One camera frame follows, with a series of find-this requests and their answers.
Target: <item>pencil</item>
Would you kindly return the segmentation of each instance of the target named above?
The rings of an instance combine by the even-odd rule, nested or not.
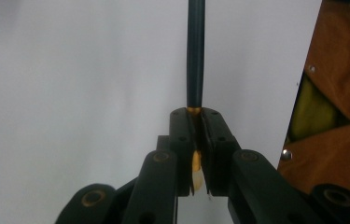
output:
[[[204,0],[189,0],[187,38],[187,107],[202,107]]]

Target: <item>metal bolt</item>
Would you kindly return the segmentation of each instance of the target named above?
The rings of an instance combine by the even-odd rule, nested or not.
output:
[[[242,152],[241,159],[244,161],[257,161],[259,156],[253,152]]]
[[[280,160],[290,161],[291,159],[293,159],[293,154],[291,153],[291,151],[287,149],[283,149],[282,154],[280,155]]]
[[[309,65],[309,71],[311,71],[312,73],[314,73],[316,71],[316,68],[313,65]]]
[[[323,195],[327,200],[342,207],[350,207],[350,197],[336,189],[325,189]]]
[[[154,161],[163,162],[169,159],[169,154],[166,152],[157,152],[154,157]]]
[[[82,199],[81,203],[85,207],[92,207],[95,206],[98,202],[103,200],[105,198],[105,192],[101,189],[94,189],[90,192],[86,193]]]

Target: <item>white background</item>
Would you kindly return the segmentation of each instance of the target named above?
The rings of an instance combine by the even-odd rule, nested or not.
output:
[[[0,0],[0,223],[53,223],[135,178],[186,103],[188,1]],[[320,0],[206,3],[203,106],[276,166]],[[180,199],[178,223],[231,223]]]

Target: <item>screw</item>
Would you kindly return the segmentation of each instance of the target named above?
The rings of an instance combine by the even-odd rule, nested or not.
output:
[[[350,207],[350,197],[336,189],[325,189],[323,195],[327,200],[342,207]]]
[[[257,161],[259,156],[253,152],[242,152],[241,159],[244,161]]]
[[[105,198],[105,192],[101,189],[93,189],[90,192],[86,193],[82,199],[82,205],[85,207],[95,206],[98,202]]]
[[[166,152],[157,152],[155,153],[154,157],[153,157],[154,161],[166,161],[169,159],[169,154]]]

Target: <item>yellow object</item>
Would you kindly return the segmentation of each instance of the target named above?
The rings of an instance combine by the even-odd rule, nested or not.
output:
[[[192,156],[192,183],[194,189],[201,188],[203,183],[203,172],[201,169],[201,151],[195,150]]]
[[[201,170],[201,151],[195,150],[192,155],[192,172]]]
[[[201,107],[187,107],[187,111],[192,115],[192,116],[198,116],[201,114],[202,108]]]

